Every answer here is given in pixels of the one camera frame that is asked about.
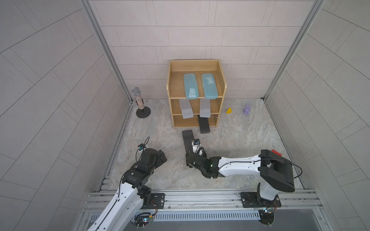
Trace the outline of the black pencil case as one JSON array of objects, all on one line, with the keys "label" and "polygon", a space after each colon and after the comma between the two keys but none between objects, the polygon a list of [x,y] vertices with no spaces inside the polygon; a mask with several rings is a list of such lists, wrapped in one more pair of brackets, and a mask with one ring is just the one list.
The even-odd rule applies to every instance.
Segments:
[{"label": "black pencil case", "polygon": [[199,130],[201,134],[210,133],[208,118],[198,116]]},{"label": "black pencil case", "polygon": [[186,150],[186,154],[192,149],[192,142],[194,140],[194,134],[192,130],[185,130],[182,131],[182,137],[184,141],[184,146]]}]

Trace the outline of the frosted white pencil case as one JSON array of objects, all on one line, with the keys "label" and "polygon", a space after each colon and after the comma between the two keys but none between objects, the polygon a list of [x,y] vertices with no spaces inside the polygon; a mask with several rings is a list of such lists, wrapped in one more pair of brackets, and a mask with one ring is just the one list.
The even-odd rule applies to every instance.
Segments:
[{"label": "frosted white pencil case", "polygon": [[211,117],[211,100],[201,98],[199,103],[199,116],[203,118]]},{"label": "frosted white pencil case", "polygon": [[194,117],[194,113],[189,99],[179,99],[179,105],[183,119],[189,119]]}]

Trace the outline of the teal pencil case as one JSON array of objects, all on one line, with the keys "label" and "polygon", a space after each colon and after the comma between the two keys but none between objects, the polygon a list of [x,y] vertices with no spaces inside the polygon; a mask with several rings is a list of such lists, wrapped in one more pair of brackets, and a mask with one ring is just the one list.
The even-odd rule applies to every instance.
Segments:
[{"label": "teal pencil case", "polygon": [[195,74],[184,74],[184,88],[187,99],[194,100],[199,97],[198,84]]},{"label": "teal pencil case", "polygon": [[202,74],[202,85],[206,99],[217,99],[218,90],[213,74]]}]

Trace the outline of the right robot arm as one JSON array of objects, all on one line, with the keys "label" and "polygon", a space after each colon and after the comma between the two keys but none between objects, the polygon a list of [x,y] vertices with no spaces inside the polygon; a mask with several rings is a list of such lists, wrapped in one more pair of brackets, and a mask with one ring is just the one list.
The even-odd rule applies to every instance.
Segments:
[{"label": "right robot arm", "polygon": [[259,188],[259,196],[268,201],[273,201],[280,192],[295,191],[293,163],[270,150],[261,150],[259,155],[246,158],[207,158],[204,153],[195,153],[190,149],[186,154],[186,163],[208,179],[259,175],[266,181]]}]

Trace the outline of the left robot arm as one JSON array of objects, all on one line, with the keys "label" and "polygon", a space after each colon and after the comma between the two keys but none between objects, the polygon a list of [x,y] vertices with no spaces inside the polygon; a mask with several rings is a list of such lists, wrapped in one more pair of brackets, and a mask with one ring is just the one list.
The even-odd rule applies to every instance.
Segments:
[{"label": "left robot arm", "polygon": [[123,231],[136,212],[147,206],[151,188],[145,186],[154,170],[167,158],[163,151],[145,148],[141,157],[121,177],[119,188],[90,231]]}]

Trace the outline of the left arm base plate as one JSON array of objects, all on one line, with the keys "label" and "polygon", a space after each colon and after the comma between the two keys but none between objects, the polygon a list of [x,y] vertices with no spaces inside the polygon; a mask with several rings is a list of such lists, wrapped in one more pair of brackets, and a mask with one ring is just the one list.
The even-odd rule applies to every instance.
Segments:
[{"label": "left arm base plate", "polygon": [[144,204],[141,209],[163,209],[165,202],[164,193],[152,193],[150,197],[147,195],[144,197]]}]

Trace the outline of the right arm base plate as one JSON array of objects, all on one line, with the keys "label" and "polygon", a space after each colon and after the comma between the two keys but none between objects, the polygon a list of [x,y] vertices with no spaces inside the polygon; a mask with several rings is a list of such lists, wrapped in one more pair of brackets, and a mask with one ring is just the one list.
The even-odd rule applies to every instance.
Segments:
[{"label": "right arm base plate", "polygon": [[278,195],[273,201],[261,198],[257,192],[241,192],[240,196],[243,208],[275,209],[281,207]]}]

